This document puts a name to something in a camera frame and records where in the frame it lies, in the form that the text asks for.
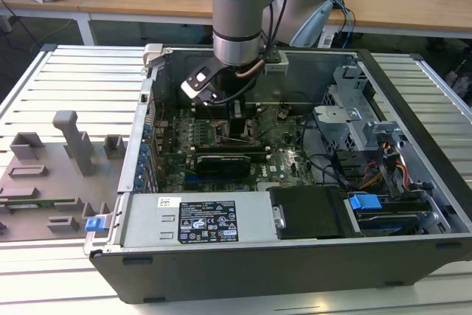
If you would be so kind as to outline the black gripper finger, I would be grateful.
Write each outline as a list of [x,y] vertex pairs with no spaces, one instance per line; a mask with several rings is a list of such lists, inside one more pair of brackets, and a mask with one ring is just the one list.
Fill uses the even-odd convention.
[[246,110],[240,106],[229,107],[229,135],[241,136],[246,127]]

